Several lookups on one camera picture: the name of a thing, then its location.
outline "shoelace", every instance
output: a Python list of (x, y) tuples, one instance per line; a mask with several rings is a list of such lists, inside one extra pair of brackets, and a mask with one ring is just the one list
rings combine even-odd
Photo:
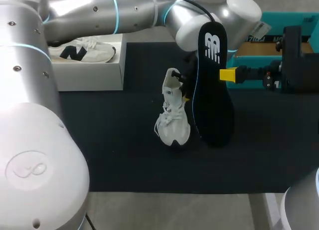
[(77, 38), (77, 44), (83, 47), (87, 47), (87, 49), (94, 48), (96, 44), (99, 42), (98, 38), (96, 36), (90, 36), (90, 37), (82, 37)]
[(164, 102), (163, 104), (164, 112), (162, 114), (159, 114), (159, 118), (157, 119), (154, 126), (154, 132), (157, 134), (157, 136), (159, 136), (158, 129), (160, 125), (167, 126), (172, 120), (182, 118), (182, 109), (184, 105), (185, 103), (183, 102), (182, 106), (176, 109), (176, 108), (171, 108), (167, 102)]

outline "black n logo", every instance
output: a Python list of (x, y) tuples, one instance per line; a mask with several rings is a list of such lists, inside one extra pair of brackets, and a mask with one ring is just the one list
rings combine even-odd
[(70, 45), (70, 46), (65, 47), (65, 49), (61, 53), (60, 57), (67, 59), (70, 56), (71, 59), (73, 59), (73, 60), (81, 61), (86, 53), (87, 53), (87, 51), (85, 48), (82, 47), (80, 49), (80, 51), (77, 52), (76, 47)]

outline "white sneaker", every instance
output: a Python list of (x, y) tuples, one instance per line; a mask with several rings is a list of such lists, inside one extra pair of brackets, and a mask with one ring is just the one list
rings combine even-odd
[(52, 62), (106, 63), (114, 57), (116, 49), (91, 36), (75, 39), (59, 47), (50, 47), (49, 53)]
[(162, 86), (164, 112), (159, 115), (154, 131), (166, 145), (181, 146), (188, 141), (190, 125), (184, 108), (185, 100), (179, 89), (182, 84), (176, 77), (171, 76), (173, 71), (179, 73), (175, 68), (167, 70)]

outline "white shoe box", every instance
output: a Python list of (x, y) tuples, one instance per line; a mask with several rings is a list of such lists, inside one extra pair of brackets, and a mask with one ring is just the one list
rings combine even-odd
[(52, 65), (59, 91), (123, 90), (127, 44), (125, 35), (101, 35), (98, 39), (116, 48), (113, 59), (108, 63), (55, 61)]

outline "black cable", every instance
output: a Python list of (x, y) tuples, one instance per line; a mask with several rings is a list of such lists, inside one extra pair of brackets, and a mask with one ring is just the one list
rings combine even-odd
[(208, 15), (208, 17), (210, 18), (210, 20), (211, 20), (212, 22), (215, 22), (213, 16), (209, 13), (209, 11), (206, 10), (204, 7), (202, 7), (200, 4), (197, 4), (197, 3), (194, 2), (193, 0), (183, 0), (183, 1), (188, 2), (188, 3), (192, 4), (192, 5), (194, 5), (195, 7), (201, 9), (206, 15)]
[(96, 228), (94, 227), (92, 221), (90, 220), (89, 216), (87, 214), (85, 214), (86, 220), (89, 222), (89, 225), (91, 226), (92, 230), (96, 230)]

